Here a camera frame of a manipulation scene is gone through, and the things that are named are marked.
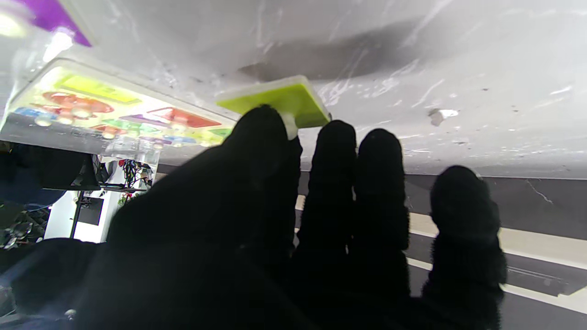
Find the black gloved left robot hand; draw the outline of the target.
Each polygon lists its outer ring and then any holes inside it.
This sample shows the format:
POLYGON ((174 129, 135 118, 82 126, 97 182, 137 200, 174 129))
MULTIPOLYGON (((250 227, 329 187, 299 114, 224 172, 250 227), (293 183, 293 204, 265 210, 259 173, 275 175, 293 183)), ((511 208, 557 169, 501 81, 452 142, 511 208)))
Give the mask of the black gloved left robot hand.
POLYGON ((270 106, 122 207, 76 330, 499 330, 507 262, 486 182, 454 165, 430 193, 432 270, 411 296, 403 148, 317 136, 295 232, 301 145, 270 106))

